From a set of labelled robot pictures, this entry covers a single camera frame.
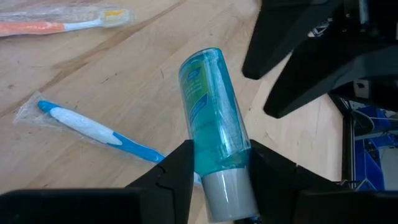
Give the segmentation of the teal mouthwash bottle white cap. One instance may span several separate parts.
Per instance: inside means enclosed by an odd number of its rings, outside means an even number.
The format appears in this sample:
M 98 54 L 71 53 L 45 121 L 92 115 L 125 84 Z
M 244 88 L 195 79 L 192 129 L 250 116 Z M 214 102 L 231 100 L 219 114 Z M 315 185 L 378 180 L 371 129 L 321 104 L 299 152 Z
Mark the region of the teal mouthwash bottle white cap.
M 251 143 L 222 51 L 194 53 L 182 63 L 178 79 L 210 221 L 256 216 L 248 171 Z

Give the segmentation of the orange white toothbrush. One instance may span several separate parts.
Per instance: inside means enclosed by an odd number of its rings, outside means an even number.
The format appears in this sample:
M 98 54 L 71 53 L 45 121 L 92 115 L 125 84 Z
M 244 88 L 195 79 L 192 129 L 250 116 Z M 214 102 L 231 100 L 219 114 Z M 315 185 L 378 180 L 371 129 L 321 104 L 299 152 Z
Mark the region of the orange white toothbrush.
M 90 28 L 113 28 L 131 24 L 134 13 L 124 7 L 69 4 L 0 12 L 0 37 L 49 35 Z

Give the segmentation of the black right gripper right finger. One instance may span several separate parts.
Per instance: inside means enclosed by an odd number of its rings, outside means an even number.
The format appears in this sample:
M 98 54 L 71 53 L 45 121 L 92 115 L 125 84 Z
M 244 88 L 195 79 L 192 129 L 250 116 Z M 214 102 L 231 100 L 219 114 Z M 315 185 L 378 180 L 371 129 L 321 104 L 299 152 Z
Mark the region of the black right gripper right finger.
M 293 224 L 297 194 L 310 182 L 297 164 L 251 140 L 249 176 L 264 224 Z

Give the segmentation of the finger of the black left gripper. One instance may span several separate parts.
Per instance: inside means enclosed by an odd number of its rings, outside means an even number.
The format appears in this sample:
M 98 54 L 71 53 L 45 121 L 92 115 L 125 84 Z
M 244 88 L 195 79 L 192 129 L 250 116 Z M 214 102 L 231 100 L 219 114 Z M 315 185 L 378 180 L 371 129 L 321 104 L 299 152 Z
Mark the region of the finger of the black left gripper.
M 340 5 L 341 0 L 262 0 L 243 75 L 262 78 Z
M 398 45 L 296 49 L 269 93 L 263 110 L 273 118 L 281 118 L 332 90 L 342 98 L 353 100 L 354 93 L 346 84 L 373 77 L 398 78 Z

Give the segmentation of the blue white toothbrush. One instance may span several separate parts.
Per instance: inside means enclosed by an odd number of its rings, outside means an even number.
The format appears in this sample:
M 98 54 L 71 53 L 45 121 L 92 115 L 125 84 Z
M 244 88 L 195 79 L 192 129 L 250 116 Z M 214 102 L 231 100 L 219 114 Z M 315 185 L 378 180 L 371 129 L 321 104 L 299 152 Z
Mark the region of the blue white toothbrush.
M 123 134 L 76 111 L 60 106 L 35 92 L 18 110 L 14 123 L 69 129 L 81 137 L 113 147 L 140 159 L 158 164 L 165 159 L 159 151 L 139 144 Z

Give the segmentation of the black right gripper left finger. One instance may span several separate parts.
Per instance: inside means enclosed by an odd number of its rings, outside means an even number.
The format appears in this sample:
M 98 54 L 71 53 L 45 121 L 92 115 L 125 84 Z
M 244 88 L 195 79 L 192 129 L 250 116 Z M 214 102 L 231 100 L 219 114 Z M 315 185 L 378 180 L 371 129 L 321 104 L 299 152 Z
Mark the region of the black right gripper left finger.
M 186 140 L 150 171 L 126 186 L 135 191 L 133 224 L 187 224 L 193 191 L 193 141 Z

